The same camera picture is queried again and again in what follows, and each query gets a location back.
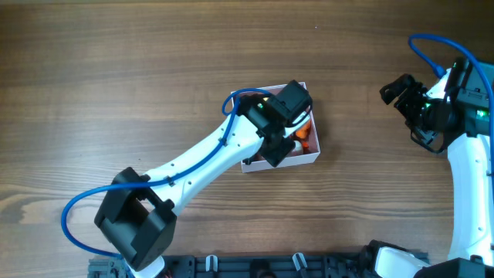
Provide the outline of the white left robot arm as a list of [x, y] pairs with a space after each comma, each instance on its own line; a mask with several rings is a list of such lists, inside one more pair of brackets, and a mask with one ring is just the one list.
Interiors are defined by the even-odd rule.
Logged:
[[310, 120], [313, 106], [295, 80], [276, 93], [244, 89], [227, 99], [234, 104], [225, 121], [188, 151], [142, 175], [126, 168], [112, 180], [94, 222], [132, 277], [164, 270], [178, 216], [217, 177], [257, 156], [277, 167], [295, 149], [291, 135]]

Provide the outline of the yellow white plush duck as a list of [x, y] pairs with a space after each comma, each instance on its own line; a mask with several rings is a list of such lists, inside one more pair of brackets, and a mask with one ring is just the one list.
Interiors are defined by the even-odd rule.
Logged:
[[310, 132], [312, 124], [311, 121], [307, 121], [300, 129], [295, 131], [290, 138], [294, 141], [295, 147], [291, 150], [290, 156], [299, 156], [306, 154], [310, 151]]

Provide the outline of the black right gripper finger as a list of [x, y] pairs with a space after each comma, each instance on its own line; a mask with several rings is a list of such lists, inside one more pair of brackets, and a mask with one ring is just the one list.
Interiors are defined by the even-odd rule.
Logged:
[[423, 120], [406, 120], [410, 129], [410, 139], [427, 151], [433, 151], [431, 144], [438, 136], [438, 132], [429, 129]]
[[403, 74], [394, 82], [383, 86], [379, 93], [381, 99], [389, 105], [396, 97], [399, 97], [408, 87], [415, 84], [415, 79], [412, 75]]

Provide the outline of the red toy fire truck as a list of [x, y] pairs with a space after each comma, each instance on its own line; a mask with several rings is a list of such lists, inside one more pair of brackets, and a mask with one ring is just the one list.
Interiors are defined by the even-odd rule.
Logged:
[[260, 153], [256, 153], [254, 156], [252, 156], [252, 162], [264, 161], [264, 160], [265, 160], [265, 158]]

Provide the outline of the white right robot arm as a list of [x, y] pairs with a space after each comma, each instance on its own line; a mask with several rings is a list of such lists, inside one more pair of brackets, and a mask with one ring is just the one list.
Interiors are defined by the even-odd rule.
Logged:
[[431, 265], [411, 251], [371, 241], [359, 257], [362, 275], [375, 277], [491, 277], [493, 275], [493, 156], [489, 143], [489, 96], [480, 75], [493, 81], [493, 64], [476, 69], [457, 58], [427, 88], [404, 74], [380, 90], [382, 100], [404, 116], [416, 144], [445, 152], [452, 170], [454, 223], [448, 258]]

